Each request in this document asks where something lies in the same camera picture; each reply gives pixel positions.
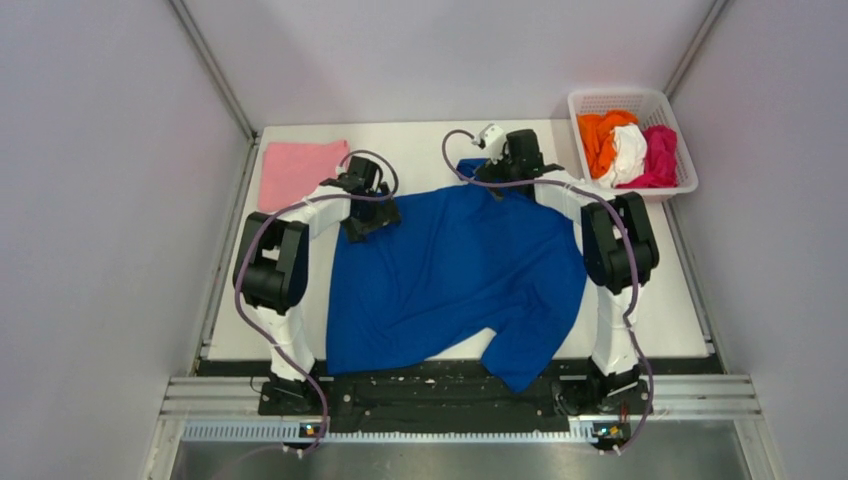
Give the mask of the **blue t shirt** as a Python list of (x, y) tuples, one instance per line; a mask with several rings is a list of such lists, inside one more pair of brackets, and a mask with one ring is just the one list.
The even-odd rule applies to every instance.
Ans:
[(402, 220), (340, 236), (328, 301), (333, 375), (419, 364), (483, 330), (480, 360), (526, 390), (574, 327), (587, 272), (573, 225), (520, 194), (460, 185), (400, 196)]

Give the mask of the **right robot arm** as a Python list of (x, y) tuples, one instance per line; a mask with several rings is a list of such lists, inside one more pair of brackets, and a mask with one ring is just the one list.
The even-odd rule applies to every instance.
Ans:
[(641, 378), (646, 356), (635, 335), (635, 316), (659, 250), (643, 197), (604, 192), (546, 163), (531, 129), (506, 132), (489, 124), (471, 143), (484, 158), (475, 181), (497, 196), (521, 193), (572, 222), (587, 276), (597, 288), (596, 339), (586, 379), (554, 388), (556, 407), (579, 415), (616, 412), (630, 399), (647, 400), (651, 387)]

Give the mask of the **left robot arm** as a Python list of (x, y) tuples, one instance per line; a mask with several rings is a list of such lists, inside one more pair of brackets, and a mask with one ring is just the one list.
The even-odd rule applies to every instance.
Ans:
[(399, 178), (380, 154), (346, 154), (328, 178), (302, 199), (274, 213), (246, 218), (232, 283), (241, 319), (269, 345), (271, 366), (262, 386), (264, 415), (325, 414), (329, 407), (311, 376), (316, 358), (305, 334), (301, 306), (309, 280), (310, 244), (337, 226), (351, 243), (400, 224), (394, 197)]

